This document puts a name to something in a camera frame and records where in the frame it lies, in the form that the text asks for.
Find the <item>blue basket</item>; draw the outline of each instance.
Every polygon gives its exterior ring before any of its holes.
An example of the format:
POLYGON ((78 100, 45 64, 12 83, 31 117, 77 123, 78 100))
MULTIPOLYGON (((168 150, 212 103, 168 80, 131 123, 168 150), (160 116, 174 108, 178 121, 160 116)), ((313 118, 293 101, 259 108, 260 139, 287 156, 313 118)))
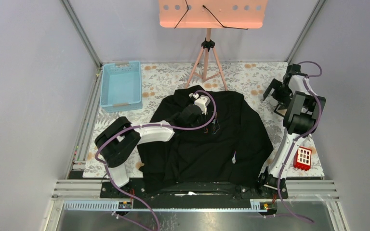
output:
POLYGON ((139 61, 103 66, 100 106, 106 112, 143 108, 139 61))

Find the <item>white wall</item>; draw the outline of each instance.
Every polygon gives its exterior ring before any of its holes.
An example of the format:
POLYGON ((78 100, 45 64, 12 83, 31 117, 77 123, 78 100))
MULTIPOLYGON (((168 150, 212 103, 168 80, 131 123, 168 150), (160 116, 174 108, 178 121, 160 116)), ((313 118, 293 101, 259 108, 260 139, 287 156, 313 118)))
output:
POLYGON ((328 1, 294 61, 302 60, 324 70, 312 79, 327 99, 314 135, 321 162, 351 231, 370 230, 370 1, 328 1))
POLYGON ((59 1, 0 1, 0 230, 38 230, 95 69, 59 1))
MULTIPOLYGON (((206 29, 161 27, 157 0, 70 2, 103 62, 194 62, 206 35, 206 29)), ((220 60, 286 60, 316 2, 317 0, 270 0, 262 28, 247 31, 213 29, 212 40, 216 42, 220 60)))

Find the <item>flower pattern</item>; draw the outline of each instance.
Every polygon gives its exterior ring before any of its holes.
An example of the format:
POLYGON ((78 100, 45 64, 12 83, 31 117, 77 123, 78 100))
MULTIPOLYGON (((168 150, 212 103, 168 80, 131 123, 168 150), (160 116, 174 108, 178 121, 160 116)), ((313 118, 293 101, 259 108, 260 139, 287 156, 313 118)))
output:
MULTIPOLYGON (((94 154, 97 148, 94 139, 113 123, 118 116, 126 116, 130 121, 147 123, 151 119, 155 110, 163 98, 172 95, 176 89, 183 88, 188 80, 189 73, 192 69, 191 63, 166 63, 166 64, 142 64, 142 91, 143 91, 143 108, 119 113, 107 113, 101 107, 99 108, 94 130, 91 137, 91 143, 88 150, 86 167, 83 173, 85 178, 101 178, 106 173, 103 164, 96 161, 94 154)), ((245 96, 249 106, 259 113, 270 140, 273 144, 274 151, 266 161, 270 164, 277 152, 277 149, 283 138, 284 128, 282 126, 283 118, 273 113, 274 108, 268 100, 263 101, 263 92, 269 86, 273 78, 281 80, 286 71, 287 63, 222 63, 222 69, 226 78, 229 90, 242 93, 245 96)), ((197 72, 201 73, 203 66, 199 65, 197 72)), ((208 76, 218 72, 216 64, 209 63, 208 76)), ((225 90, 220 76, 210 79, 206 82, 193 76, 190 86, 201 85, 205 90, 223 91, 225 90)), ((304 147, 313 150, 311 169, 303 171, 296 169, 292 164, 288 168, 288 177, 323 177, 324 172, 317 155, 313 139, 310 136, 305 140, 304 147)), ((128 176, 130 178, 141 178, 143 174, 138 170, 141 163, 137 148, 131 153, 125 162, 128 176)))

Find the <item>black garment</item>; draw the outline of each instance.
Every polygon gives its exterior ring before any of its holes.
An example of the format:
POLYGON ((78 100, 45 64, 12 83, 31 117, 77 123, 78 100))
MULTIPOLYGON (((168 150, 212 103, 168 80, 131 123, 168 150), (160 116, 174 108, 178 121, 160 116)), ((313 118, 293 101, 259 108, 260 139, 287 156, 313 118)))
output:
MULTIPOLYGON (((163 99, 151 122, 166 120, 181 112, 193 103, 189 94, 197 90, 203 88, 176 90, 174 95, 163 99)), ((138 145, 144 163, 140 170, 147 192, 177 182, 228 181, 248 187, 254 185, 263 163, 273 151, 263 122, 242 94, 235 91, 208 93, 216 101, 217 121, 210 123, 207 130, 178 131, 169 142, 138 145), (233 164, 235 152, 236 163, 233 164)), ((213 104, 210 103, 205 123, 212 113, 213 104)))

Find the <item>collar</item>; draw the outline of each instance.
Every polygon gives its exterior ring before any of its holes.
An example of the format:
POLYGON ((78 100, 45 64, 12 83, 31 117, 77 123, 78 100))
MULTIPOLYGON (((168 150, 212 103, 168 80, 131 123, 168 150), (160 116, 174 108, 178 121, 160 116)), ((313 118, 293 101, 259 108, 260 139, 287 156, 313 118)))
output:
POLYGON ((175 102, 181 107, 186 107, 188 104, 193 103, 193 100, 189 97, 189 94, 194 93, 197 90, 204 90, 200 85, 196 85, 187 89, 177 89, 173 94, 175 102))

